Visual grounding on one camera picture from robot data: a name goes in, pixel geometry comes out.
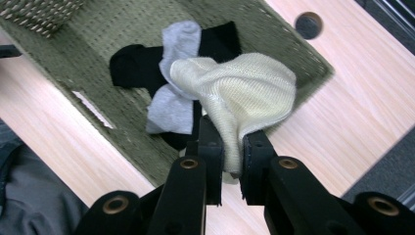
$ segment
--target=light wood surface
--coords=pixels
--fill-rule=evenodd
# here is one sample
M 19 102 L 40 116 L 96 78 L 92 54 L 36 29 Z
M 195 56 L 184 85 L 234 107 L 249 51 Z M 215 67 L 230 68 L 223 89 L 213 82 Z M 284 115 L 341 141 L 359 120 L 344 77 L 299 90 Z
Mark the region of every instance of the light wood surface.
M 341 196 L 414 125 L 415 59 L 352 0 L 268 2 L 290 24 L 318 14 L 324 28 L 309 43 L 336 70 L 270 139 Z M 153 188 L 25 57 L 0 60 L 0 118 L 87 205 L 113 190 Z M 222 198 L 222 208 L 207 209 L 207 234 L 267 233 L 262 208 L 244 206 L 238 186 L 224 185 Z

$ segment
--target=gray fabric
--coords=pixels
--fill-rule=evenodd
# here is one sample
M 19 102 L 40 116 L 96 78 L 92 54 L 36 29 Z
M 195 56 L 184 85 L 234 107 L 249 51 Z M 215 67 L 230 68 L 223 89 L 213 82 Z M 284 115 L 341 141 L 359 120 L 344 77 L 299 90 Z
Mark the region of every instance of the gray fabric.
M 196 97 L 180 89 L 170 77 L 173 62 L 198 56 L 202 29 L 192 21 L 173 23 L 162 30 L 160 71 L 169 84 L 156 93 L 149 106 L 146 131 L 151 134 L 174 132 L 192 134 L 193 101 Z
M 0 143 L 16 138 L 0 122 Z M 10 169 L 0 235 L 72 234 L 87 207 L 26 145 Z
M 170 84 L 161 87 L 149 106 L 146 131 L 192 134 L 193 101 L 177 95 Z

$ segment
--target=knit fabric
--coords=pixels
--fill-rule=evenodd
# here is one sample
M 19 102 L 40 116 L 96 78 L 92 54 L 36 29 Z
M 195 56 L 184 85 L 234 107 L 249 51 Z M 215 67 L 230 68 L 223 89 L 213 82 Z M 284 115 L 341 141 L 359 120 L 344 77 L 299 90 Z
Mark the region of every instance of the knit fabric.
M 178 60 L 170 75 L 200 99 L 224 142 L 224 171 L 237 175 L 242 173 L 243 137 L 286 118 L 296 98 L 295 74 L 258 53 L 223 64 L 211 58 Z

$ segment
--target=bolt hole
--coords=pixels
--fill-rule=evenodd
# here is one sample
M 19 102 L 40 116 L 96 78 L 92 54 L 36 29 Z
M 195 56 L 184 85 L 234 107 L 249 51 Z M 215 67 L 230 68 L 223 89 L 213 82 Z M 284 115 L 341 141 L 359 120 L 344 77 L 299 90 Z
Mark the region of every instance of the bolt hole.
M 184 160 L 184 161 L 182 161 L 182 162 L 180 163 L 180 165 L 181 165 L 183 168 L 195 168 L 196 166 L 198 166 L 198 162 L 197 162 L 197 161 L 195 161 L 195 160 L 191 160 L 191 159 L 189 159 L 189 160 Z
M 396 216 L 399 214 L 399 209 L 389 201 L 379 198 L 372 197 L 368 200 L 369 206 L 374 209 L 376 212 L 382 213 L 387 216 Z
M 115 196 L 104 203 L 103 211 L 106 214 L 115 214 L 124 211 L 128 206 L 128 199 L 124 196 Z
M 306 12 L 296 19 L 295 28 L 302 38 L 309 40 L 320 34 L 323 22 L 317 14 Z
M 347 228 L 341 223 L 338 223 L 336 221 L 329 221 L 327 223 L 327 229 L 329 229 L 329 231 L 334 235 L 347 235 L 348 234 Z

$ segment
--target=sock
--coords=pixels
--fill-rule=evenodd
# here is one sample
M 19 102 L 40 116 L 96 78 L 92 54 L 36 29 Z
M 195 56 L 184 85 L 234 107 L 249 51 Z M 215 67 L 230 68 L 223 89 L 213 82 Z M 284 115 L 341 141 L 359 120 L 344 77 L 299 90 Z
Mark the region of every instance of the sock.
M 171 84 L 174 91 L 189 100 L 196 97 L 188 95 L 177 87 L 170 78 L 170 67 L 179 59 L 188 59 L 198 56 L 201 45 L 201 28 L 195 22 L 185 21 L 173 23 L 162 30 L 162 60 L 159 63 L 161 74 Z
M 237 175 L 243 137 L 286 118 L 296 98 L 294 73 L 258 53 L 223 64 L 211 58 L 178 60 L 170 74 L 177 86 L 200 99 L 224 142 L 224 170 Z
M 146 88 L 153 98 L 167 81 L 161 74 L 159 62 L 162 47 L 145 48 L 129 45 L 117 51 L 110 59 L 110 72 L 114 86 Z
M 200 57 L 210 57 L 218 63 L 223 63 L 241 54 L 235 23 L 230 22 L 202 30 Z
M 192 134 L 193 101 L 174 93 L 170 84 L 157 91 L 148 110 L 147 133 Z

